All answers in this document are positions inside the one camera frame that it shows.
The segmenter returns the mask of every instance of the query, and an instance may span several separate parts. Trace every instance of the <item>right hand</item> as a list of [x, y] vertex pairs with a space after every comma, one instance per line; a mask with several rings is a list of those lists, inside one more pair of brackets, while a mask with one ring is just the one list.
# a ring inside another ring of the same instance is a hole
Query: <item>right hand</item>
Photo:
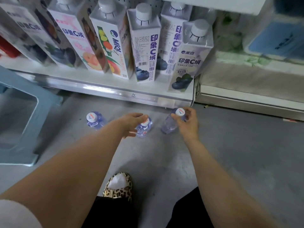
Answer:
[[199, 140], [199, 123], [197, 121], [195, 109], [190, 107], [184, 107], [183, 109], [186, 111], [186, 122], [176, 114], [171, 114], [171, 117], [177, 122], [179, 131], [185, 141]]

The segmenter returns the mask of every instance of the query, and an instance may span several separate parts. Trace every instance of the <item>leopard print shoe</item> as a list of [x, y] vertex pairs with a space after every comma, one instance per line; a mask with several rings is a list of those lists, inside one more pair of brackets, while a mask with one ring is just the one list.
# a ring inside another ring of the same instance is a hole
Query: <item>leopard print shoe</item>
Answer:
[[[125, 188], [121, 188], [121, 189], [117, 189], [117, 190], [112, 190], [112, 189], [108, 189], [108, 185], [110, 183], [110, 181], [113, 179], [114, 176], [118, 175], [118, 174], [124, 174], [127, 180], [127, 186]], [[113, 175], [108, 183], [105, 186], [105, 190], [103, 191], [103, 197], [110, 197], [113, 199], [116, 198], [126, 198], [129, 202], [131, 202], [132, 200], [132, 181], [131, 181], [131, 177], [129, 174], [124, 173], [124, 172], [120, 172], [117, 173], [115, 175]]]

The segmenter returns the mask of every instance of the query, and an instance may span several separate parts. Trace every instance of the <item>plastic water bottle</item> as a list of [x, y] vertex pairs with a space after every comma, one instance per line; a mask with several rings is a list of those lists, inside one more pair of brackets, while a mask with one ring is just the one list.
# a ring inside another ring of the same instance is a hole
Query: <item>plastic water bottle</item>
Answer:
[[101, 113], [97, 111], [93, 111], [91, 113], [87, 114], [87, 125], [90, 127], [94, 127], [95, 129], [100, 129], [105, 124], [108, 123], [108, 121], [101, 115]]
[[183, 108], [174, 108], [161, 126], [161, 131], [164, 134], [170, 134], [177, 128], [177, 122], [171, 117], [171, 114], [176, 114], [183, 121], [186, 120], [185, 110]]
[[152, 120], [150, 117], [143, 123], [139, 124], [136, 129], [137, 129], [137, 137], [144, 138], [145, 136], [148, 135], [149, 130], [151, 129], [152, 125]]

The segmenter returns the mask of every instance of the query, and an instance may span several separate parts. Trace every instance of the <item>leg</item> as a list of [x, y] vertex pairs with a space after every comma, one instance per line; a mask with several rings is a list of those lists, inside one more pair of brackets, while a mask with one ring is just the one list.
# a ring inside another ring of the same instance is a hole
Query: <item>leg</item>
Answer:
[[189, 194], [178, 200], [173, 207], [172, 217], [167, 228], [214, 228], [199, 192], [199, 188], [196, 187]]
[[135, 210], [126, 198], [97, 196], [82, 228], [137, 227]]

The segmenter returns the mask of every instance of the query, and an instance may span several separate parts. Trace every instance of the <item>red package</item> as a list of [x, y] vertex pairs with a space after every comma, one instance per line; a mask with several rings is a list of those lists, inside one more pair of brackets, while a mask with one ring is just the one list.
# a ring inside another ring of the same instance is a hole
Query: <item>red package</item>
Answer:
[[14, 46], [12, 46], [7, 40], [0, 36], [0, 50], [6, 53], [11, 58], [18, 57], [21, 53]]

